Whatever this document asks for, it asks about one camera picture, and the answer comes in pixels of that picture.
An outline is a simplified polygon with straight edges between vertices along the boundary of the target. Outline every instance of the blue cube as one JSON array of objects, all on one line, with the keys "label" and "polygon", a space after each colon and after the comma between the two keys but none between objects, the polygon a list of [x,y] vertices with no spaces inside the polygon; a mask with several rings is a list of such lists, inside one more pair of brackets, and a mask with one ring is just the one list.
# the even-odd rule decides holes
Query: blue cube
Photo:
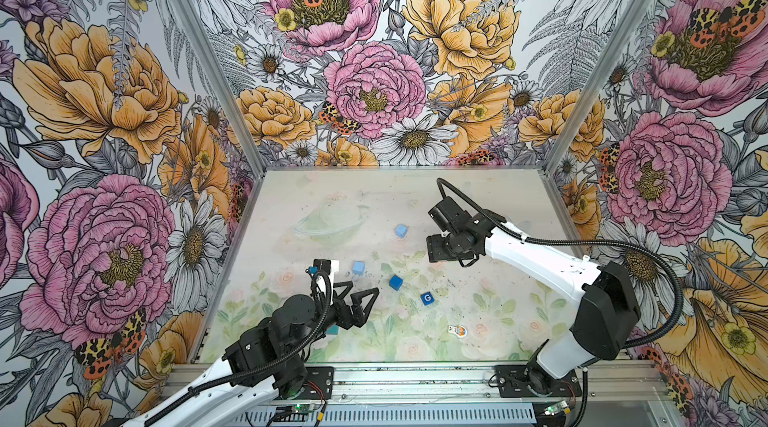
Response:
[{"label": "blue cube", "polygon": [[408,233],[408,227],[400,224],[395,228],[395,235],[397,237],[400,237],[401,239],[406,238],[406,234]]},{"label": "blue cube", "polygon": [[397,276],[392,276],[392,278],[389,279],[389,287],[394,290],[400,290],[400,287],[402,287],[402,279]]},{"label": "blue cube", "polygon": [[424,305],[428,306],[430,303],[435,302],[435,298],[432,297],[431,292],[425,292],[422,294],[422,302],[424,303]]}]

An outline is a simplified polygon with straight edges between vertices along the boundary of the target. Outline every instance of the pink peony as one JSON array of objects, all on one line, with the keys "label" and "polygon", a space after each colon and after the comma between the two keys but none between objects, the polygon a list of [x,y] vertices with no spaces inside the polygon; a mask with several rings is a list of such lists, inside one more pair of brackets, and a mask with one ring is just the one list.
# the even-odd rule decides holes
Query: pink peony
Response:
[{"label": "pink peony", "polygon": [[24,292],[22,325],[77,346],[118,332],[142,307],[154,320],[170,296],[163,276],[174,224],[158,192],[129,175],[53,201],[29,237],[37,283]]},{"label": "pink peony", "polygon": [[653,56],[644,74],[654,98],[713,117],[729,112],[768,82],[768,22],[743,38],[729,31],[705,48],[690,42],[693,31],[688,25],[694,10],[722,12],[738,1],[677,0],[667,11],[668,19],[658,21]]},{"label": "pink peony", "polygon": [[405,117],[421,114],[426,100],[422,69],[416,60],[380,42],[352,47],[341,62],[325,70],[328,102],[345,118],[362,125],[358,134],[375,139]]},{"label": "pink peony", "polygon": [[[287,31],[286,36],[302,56],[321,56],[325,52],[341,51],[359,40],[370,38],[376,31],[381,0],[349,0],[349,3],[349,13],[343,23],[324,22],[312,25],[309,29],[298,26]],[[265,14],[274,16],[281,9],[293,9],[293,0],[267,0],[262,3],[262,7]]]},{"label": "pink peony", "polygon": [[32,184],[14,164],[0,159],[0,287],[16,271],[24,251],[24,231],[39,210]]},{"label": "pink peony", "polygon": [[694,113],[643,114],[619,149],[619,191],[608,195],[616,221],[628,217],[677,247],[706,232],[725,208],[733,179],[722,162],[723,142]]}]

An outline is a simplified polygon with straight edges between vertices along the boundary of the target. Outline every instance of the floral tabletop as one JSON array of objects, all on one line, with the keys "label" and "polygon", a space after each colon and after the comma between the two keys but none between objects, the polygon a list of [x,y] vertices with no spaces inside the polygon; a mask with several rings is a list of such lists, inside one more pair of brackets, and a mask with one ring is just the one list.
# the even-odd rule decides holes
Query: floral tabletop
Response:
[{"label": "floral tabletop", "polygon": [[[437,177],[532,235],[565,237],[533,170],[269,172],[222,300],[209,311],[200,361],[216,360],[286,298],[309,293],[304,270],[315,258],[339,259],[336,280],[351,280],[353,291],[381,293],[366,326],[318,340],[312,362],[527,359],[562,334],[575,310],[521,271],[486,257],[470,268],[428,262]],[[400,223],[408,227],[402,240]],[[363,275],[352,273],[355,260],[365,262]],[[389,287],[395,274],[404,280],[398,291]],[[426,292],[434,303],[421,301]],[[459,325],[463,338],[448,332]]]}]

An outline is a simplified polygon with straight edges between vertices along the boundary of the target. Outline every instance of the wall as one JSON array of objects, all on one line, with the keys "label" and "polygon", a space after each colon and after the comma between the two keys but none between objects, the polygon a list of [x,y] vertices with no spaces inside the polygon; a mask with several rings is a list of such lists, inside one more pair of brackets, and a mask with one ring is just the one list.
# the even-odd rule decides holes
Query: wall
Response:
[{"label": "wall", "polygon": [[164,0],[0,11],[0,423],[102,425],[190,360],[254,177]]},{"label": "wall", "polygon": [[[768,22],[766,0],[721,15],[740,1],[656,0],[605,79],[598,153],[573,144],[552,170],[581,237],[639,243],[676,270],[684,316],[633,354],[707,427],[768,425]],[[592,255],[629,269],[635,336],[667,319],[670,281],[645,256]]]},{"label": "wall", "polygon": [[628,3],[195,1],[275,166],[542,164]]}]

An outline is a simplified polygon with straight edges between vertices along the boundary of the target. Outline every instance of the orange flower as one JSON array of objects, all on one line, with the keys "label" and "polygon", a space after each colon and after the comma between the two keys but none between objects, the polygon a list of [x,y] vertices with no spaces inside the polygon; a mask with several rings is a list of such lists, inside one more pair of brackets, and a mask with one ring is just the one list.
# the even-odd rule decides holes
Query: orange flower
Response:
[{"label": "orange flower", "polygon": [[13,85],[29,105],[29,115],[42,124],[37,131],[43,138],[89,140],[83,155],[98,151],[107,136],[120,138],[136,149],[140,163],[148,164],[181,133],[178,93],[149,46],[131,39],[133,57],[117,109],[112,45],[118,39],[106,27],[91,26],[86,33],[74,22],[46,18],[42,30],[36,22],[26,30],[48,64],[16,60]]},{"label": "orange flower", "polygon": [[513,0],[508,0],[481,20],[467,19],[487,1],[406,0],[402,14],[418,29],[411,38],[431,38],[437,46],[437,73],[480,80],[494,72],[494,64],[509,59],[520,11],[515,12]]},{"label": "orange flower", "polygon": [[318,152],[315,165],[377,167],[379,162],[365,145],[353,144],[345,138],[339,138],[328,143],[328,152]]},{"label": "orange flower", "polygon": [[504,109],[509,101],[509,84],[493,85],[493,82],[475,81],[459,76],[451,81],[442,81],[429,94],[437,106],[452,108],[446,124],[456,124],[458,136],[451,139],[451,157],[473,152],[492,136],[492,130],[499,132],[504,127]]},{"label": "orange flower", "polygon": [[163,153],[158,167],[160,191],[174,201],[186,198],[191,202],[207,192],[227,219],[231,188],[225,163],[226,155],[214,142],[203,116],[195,115],[194,123],[184,130],[184,141],[177,138]]},{"label": "orange flower", "polygon": [[92,394],[85,402],[80,394],[67,394],[27,427],[101,427],[109,419],[112,401]]},{"label": "orange flower", "polygon": [[291,142],[311,138],[316,132],[312,111],[280,89],[246,89],[235,102],[256,145],[267,139],[288,147]]},{"label": "orange flower", "polygon": [[600,230],[600,204],[598,204],[598,186],[582,181],[576,184],[576,179],[566,185],[563,190],[563,201],[571,221],[576,225],[581,238],[594,239]]},{"label": "orange flower", "polygon": [[[529,115],[520,121],[520,141],[541,145],[548,139],[557,138],[571,116],[580,93],[581,89],[577,89],[566,96],[556,94],[536,102],[533,105],[536,115]],[[571,142],[571,152],[580,162],[589,161],[597,153],[598,145],[602,144],[604,115],[605,104],[598,99]]]},{"label": "orange flower", "polygon": [[768,392],[768,271],[730,239],[701,238],[688,269],[694,307],[658,344],[672,363],[716,389],[734,377],[730,396],[754,403]]},{"label": "orange flower", "polygon": [[141,353],[139,364],[147,372],[136,377],[134,384],[144,390],[152,389],[165,382],[174,364],[188,363],[202,323],[203,314],[199,312],[183,312],[171,317],[160,329],[158,338]]}]

